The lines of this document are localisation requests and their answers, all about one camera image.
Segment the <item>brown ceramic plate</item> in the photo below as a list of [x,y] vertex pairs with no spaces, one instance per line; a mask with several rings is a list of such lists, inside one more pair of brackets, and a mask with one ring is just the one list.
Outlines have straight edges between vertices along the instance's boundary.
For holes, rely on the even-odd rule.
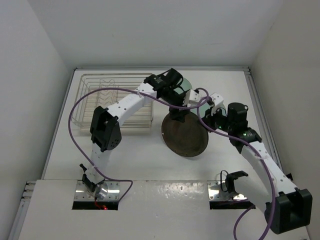
[[202,154],[209,143],[208,131],[192,112],[184,116],[184,122],[173,120],[167,114],[161,124],[161,135],[170,150],[187,158]]

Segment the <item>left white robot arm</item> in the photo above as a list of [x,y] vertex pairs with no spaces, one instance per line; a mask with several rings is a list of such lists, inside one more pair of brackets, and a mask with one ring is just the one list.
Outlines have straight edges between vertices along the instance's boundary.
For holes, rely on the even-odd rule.
[[121,126],[134,113],[151,103],[154,98],[162,99],[169,105],[185,107],[187,91],[191,83],[178,71],[171,68],[158,75],[146,77],[133,93],[103,108],[98,106],[90,126],[92,152],[90,162],[93,166],[85,170],[82,182],[92,193],[106,179],[101,174],[106,170],[109,158],[122,140]]

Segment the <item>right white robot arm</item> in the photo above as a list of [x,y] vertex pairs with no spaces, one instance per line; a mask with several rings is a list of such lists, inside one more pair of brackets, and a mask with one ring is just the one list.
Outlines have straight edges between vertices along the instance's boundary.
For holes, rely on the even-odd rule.
[[230,172],[223,190],[229,195],[244,195],[266,220],[267,231],[279,235],[311,222],[312,194],[298,188],[268,154],[259,134],[248,126],[248,106],[239,102],[224,108],[211,102],[201,123],[213,133],[227,137],[239,154],[252,166],[263,186],[243,170]]

